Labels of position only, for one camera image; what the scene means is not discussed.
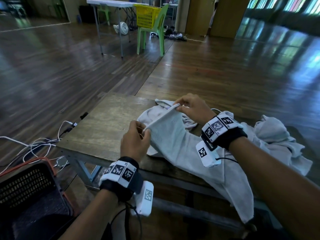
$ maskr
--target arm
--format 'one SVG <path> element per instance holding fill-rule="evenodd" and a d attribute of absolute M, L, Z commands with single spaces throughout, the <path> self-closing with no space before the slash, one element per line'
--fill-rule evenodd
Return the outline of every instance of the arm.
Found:
<path fill-rule="evenodd" d="M 205 124 L 216 114 L 197 95 L 188 94 L 175 103 L 177 110 Z M 232 141 L 229 151 L 238 161 L 267 206 L 280 223 L 297 239 L 320 238 L 320 188 L 246 137 Z"/>
<path fill-rule="evenodd" d="M 141 139 L 137 128 L 146 126 L 131 121 L 128 132 L 121 140 L 120 157 L 131 157 L 137 162 L 146 155 L 150 146 L 150 130 L 146 130 Z M 117 214 L 118 197 L 115 193 L 102 189 L 94 200 L 77 217 L 59 240 L 100 240 L 108 222 Z"/>

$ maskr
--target folded fabric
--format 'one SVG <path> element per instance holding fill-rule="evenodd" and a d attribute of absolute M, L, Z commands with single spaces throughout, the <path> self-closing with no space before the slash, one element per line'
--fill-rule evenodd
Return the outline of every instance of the folded fabric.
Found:
<path fill-rule="evenodd" d="M 186 115 L 177 112 L 175 108 L 178 105 L 172 106 L 172 101 L 156 102 L 158 106 L 146 110 L 138 118 L 146 124 L 146 129 L 151 130 L 151 146 L 147 154 L 164 157 L 174 166 L 204 179 L 235 207 L 242 222 L 248 222 L 254 216 L 254 197 L 240 165 L 222 160 L 216 167 L 204 167 L 196 151 L 196 144 L 201 138 L 186 130 L 183 120 Z M 234 117 L 229 111 L 220 114 Z M 295 142 L 281 121 L 264 115 L 254 127 L 241 124 L 248 139 L 256 146 L 302 175 L 309 172 L 312 161 L 302 156 L 304 146 Z M 218 155 L 235 160 L 229 151 L 222 148 L 218 150 Z"/>

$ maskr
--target person's left hand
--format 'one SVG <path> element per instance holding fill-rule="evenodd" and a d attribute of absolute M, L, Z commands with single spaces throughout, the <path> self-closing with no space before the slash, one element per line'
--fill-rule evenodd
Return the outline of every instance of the person's left hand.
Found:
<path fill-rule="evenodd" d="M 150 130 L 147 129 L 142 139 L 140 133 L 142 131 L 141 129 L 144 128 L 146 128 L 146 126 L 139 121 L 133 120 L 130 122 L 128 132 L 125 133 L 121 139 L 120 157 L 131 157 L 137 162 L 140 162 L 142 157 L 146 155 L 150 146 L 151 133 Z"/>

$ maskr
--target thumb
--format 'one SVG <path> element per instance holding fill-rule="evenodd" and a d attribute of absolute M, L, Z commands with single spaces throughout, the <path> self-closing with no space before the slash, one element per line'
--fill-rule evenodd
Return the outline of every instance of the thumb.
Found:
<path fill-rule="evenodd" d="M 150 145 L 150 139 L 151 139 L 151 131 L 150 129 L 146 129 L 146 131 L 144 132 L 144 137 L 142 139 L 142 142 Z"/>
<path fill-rule="evenodd" d="M 188 114 L 190 113 L 190 108 L 187 108 L 187 107 L 185 107 L 185 106 L 179 106 L 179 107 L 177 107 L 176 108 L 176 110 L 178 111 L 178 112 L 180 112 L 180 113 L 184 113 L 184 114 L 186 114 L 187 116 L 189 116 Z"/>

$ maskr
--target yellow plastic basket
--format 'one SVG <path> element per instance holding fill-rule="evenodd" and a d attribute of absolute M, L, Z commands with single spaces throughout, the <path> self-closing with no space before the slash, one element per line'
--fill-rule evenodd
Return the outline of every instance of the yellow plastic basket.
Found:
<path fill-rule="evenodd" d="M 137 25 L 142 28 L 153 28 L 155 19 L 161 10 L 160 7 L 134 4 L 137 9 Z"/>

